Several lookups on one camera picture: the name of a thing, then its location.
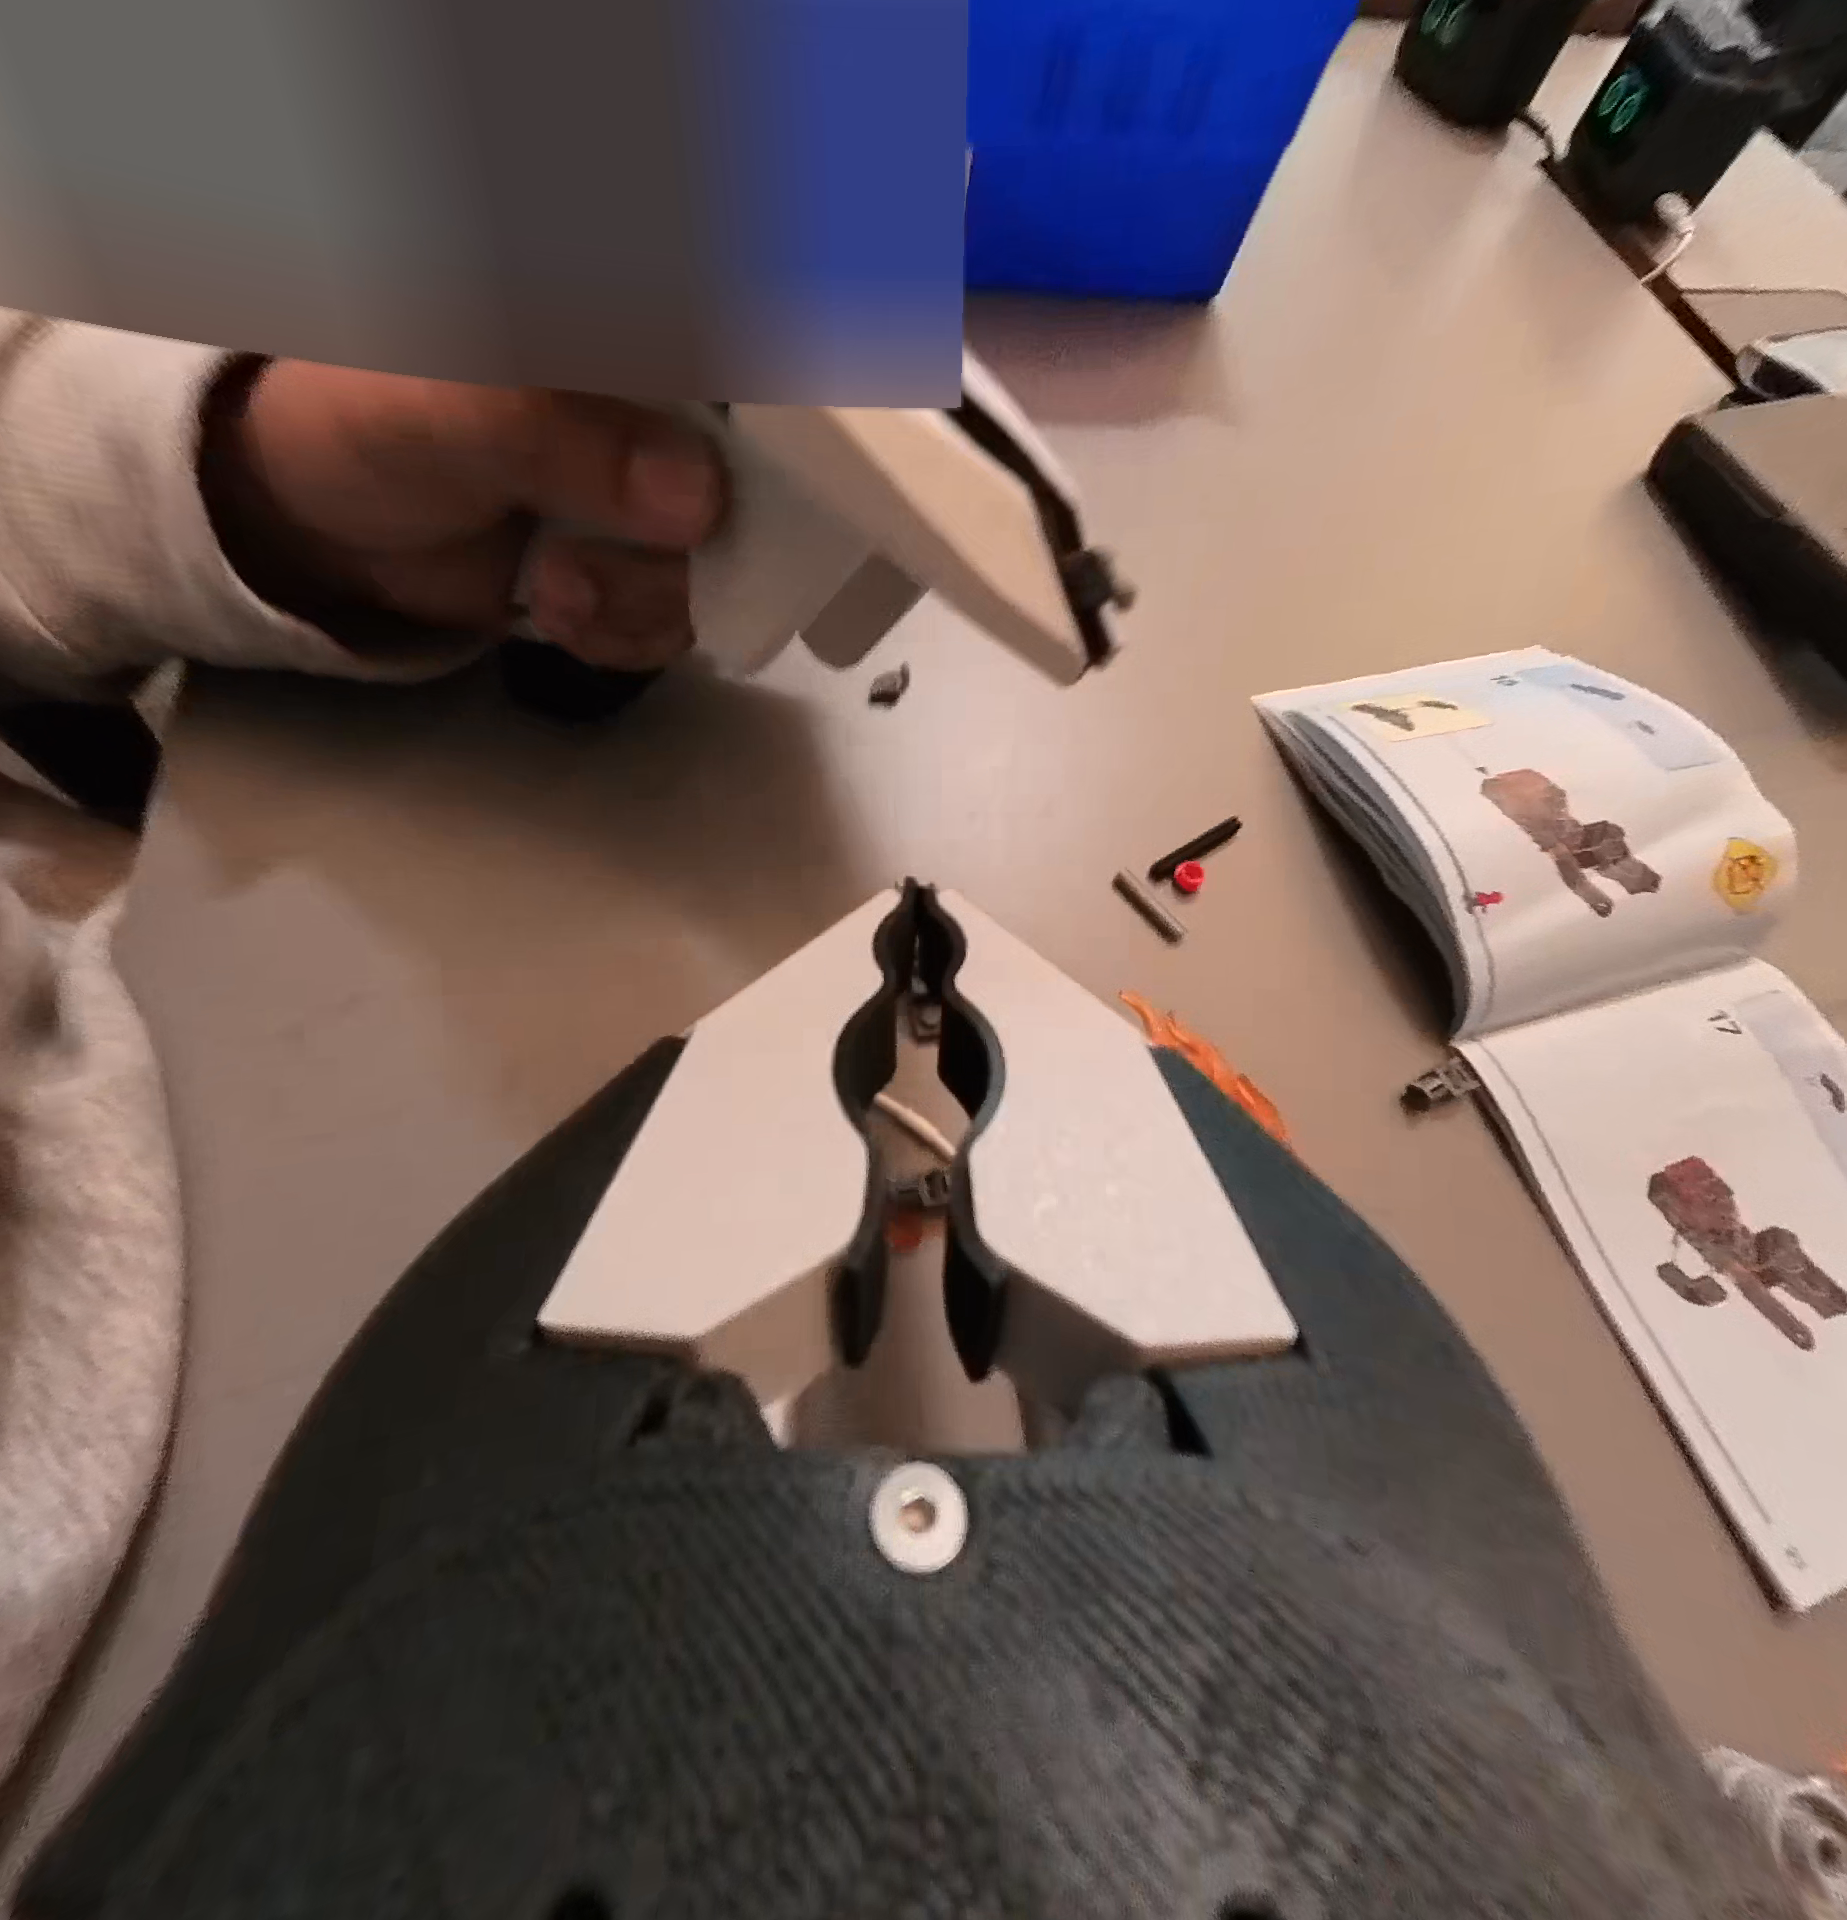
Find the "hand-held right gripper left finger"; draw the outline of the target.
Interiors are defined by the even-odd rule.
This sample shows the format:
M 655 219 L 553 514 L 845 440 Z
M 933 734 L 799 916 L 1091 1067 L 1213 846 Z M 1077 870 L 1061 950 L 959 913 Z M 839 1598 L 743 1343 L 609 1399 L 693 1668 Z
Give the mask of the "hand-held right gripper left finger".
M 551 1341 L 741 1380 L 783 1434 L 861 1355 L 837 1278 L 887 1273 L 877 1097 L 895 1074 L 907 898 L 881 889 L 683 1035 L 541 1307 Z

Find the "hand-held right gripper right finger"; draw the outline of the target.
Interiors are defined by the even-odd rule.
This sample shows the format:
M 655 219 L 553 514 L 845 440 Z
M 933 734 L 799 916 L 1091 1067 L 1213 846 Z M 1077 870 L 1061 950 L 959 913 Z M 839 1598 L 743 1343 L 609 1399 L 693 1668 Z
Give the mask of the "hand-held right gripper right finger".
M 1295 1320 L 1155 1050 L 949 888 L 919 888 L 935 1076 L 963 1117 L 941 1298 L 969 1380 L 1071 1416 L 1109 1375 L 1271 1357 Z

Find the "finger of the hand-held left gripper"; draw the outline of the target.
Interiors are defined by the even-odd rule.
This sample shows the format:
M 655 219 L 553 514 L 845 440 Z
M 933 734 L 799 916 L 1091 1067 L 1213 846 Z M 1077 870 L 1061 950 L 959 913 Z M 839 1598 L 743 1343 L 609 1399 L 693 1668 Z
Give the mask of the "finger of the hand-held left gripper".
M 1117 619 L 1123 611 L 1105 607 L 1101 615 L 1079 623 L 1065 600 L 1057 556 L 1075 548 L 1099 548 L 1109 558 L 1111 553 L 1087 536 L 1077 488 L 1053 447 L 1045 443 L 999 376 L 979 355 L 963 355 L 961 359 L 959 432 L 1025 494 L 1075 629 L 1081 669 L 1105 667 L 1119 649 Z
M 937 597 L 1057 686 L 1089 672 L 1031 504 L 951 412 L 735 402 L 725 442 L 755 443 L 855 534 L 853 574 L 777 657 L 857 666 Z

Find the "person's left forearm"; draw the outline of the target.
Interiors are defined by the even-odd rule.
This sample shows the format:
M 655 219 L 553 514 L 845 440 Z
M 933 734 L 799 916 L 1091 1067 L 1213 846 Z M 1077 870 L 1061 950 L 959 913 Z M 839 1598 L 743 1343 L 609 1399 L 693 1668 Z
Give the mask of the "person's left forearm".
M 0 680 L 104 699 L 168 660 L 359 680 L 249 589 L 199 484 L 221 347 L 0 305 Z

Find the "orange transparent lego flame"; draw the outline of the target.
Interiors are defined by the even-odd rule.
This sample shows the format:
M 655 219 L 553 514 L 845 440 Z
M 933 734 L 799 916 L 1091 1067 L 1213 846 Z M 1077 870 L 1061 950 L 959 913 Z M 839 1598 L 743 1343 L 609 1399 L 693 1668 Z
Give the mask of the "orange transparent lego flame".
M 1247 1113 L 1271 1140 L 1281 1145 L 1291 1144 L 1289 1128 L 1271 1095 L 1241 1067 L 1235 1067 L 1217 1044 L 1185 1019 L 1179 1019 L 1175 1011 L 1155 1005 L 1131 988 L 1119 990 L 1119 1000 L 1141 1027 L 1145 1044 L 1151 1050 L 1173 1054 L 1189 1067 L 1195 1067 L 1213 1089 L 1221 1091 L 1239 1112 Z

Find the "lego instruction booklet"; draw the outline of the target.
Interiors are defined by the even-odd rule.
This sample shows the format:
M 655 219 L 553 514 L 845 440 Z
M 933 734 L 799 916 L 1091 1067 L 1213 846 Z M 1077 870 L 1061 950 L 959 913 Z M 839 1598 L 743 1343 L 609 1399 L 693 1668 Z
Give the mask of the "lego instruction booklet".
M 1261 691 L 1437 941 L 1449 1051 L 1767 1592 L 1847 1592 L 1847 1041 L 1761 958 L 1797 836 L 1695 716 L 1543 648 Z

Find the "grey lego piece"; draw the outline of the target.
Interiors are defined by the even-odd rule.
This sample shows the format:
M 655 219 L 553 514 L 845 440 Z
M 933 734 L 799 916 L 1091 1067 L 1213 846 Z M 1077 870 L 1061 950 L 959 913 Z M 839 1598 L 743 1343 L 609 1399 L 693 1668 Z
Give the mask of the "grey lego piece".
M 1703 1766 L 1763 1842 L 1807 1917 L 1847 1917 L 1847 1773 L 1799 1773 L 1731 1746 Z

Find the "person's left hand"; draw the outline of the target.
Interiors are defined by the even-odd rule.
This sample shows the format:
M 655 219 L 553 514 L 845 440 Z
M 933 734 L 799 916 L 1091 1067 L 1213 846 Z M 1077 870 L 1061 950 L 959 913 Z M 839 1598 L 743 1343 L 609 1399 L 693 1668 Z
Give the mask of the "person's left hand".
M 195 467 L 241 581 L 359 654 L 527 617 L 625 672 L 691 648 L 727 495 L 717 445 L 633 399 L 291 358 L 217 373 Z

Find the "blue plastic bin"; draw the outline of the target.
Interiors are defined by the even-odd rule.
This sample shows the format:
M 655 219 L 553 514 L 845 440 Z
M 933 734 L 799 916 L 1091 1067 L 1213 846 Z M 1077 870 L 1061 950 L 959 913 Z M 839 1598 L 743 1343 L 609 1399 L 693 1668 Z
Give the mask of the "blue plastic bin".
M 965 287 L 1203 305 L 1353 2 L 973 2 Z

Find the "dark grey mat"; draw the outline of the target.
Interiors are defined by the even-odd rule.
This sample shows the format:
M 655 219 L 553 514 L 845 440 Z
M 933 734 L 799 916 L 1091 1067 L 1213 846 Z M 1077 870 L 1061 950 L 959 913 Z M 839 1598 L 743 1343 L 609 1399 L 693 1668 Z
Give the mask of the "dark grey mat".
M 1847 326 L 1847 291 L 1821 285 L 1693 287 L 1679 291 L 1673 307 L 1717 369 L 1749 399 L 1757 396 L 1743 392 L 1735 371 L 1743 347 L 1781 333 Z

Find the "black box device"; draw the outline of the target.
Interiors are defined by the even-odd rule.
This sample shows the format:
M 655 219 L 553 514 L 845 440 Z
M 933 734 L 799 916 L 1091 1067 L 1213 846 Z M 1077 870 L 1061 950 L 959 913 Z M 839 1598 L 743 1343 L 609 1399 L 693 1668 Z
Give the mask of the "black box device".
M 1645 486 L 1767 629 L 1847 684 L 1847 396 L 1691 414 L 1655 447 Z

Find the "white padded envelope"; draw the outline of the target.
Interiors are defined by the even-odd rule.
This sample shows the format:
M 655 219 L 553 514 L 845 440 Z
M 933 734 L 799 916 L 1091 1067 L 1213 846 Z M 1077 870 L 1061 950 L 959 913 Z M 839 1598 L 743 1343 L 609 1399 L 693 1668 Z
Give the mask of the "white padded envelope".
M 1847 398 L 1847 326 L 1763 338 L 1735 359 L 1743 392 L 1765 399 Z

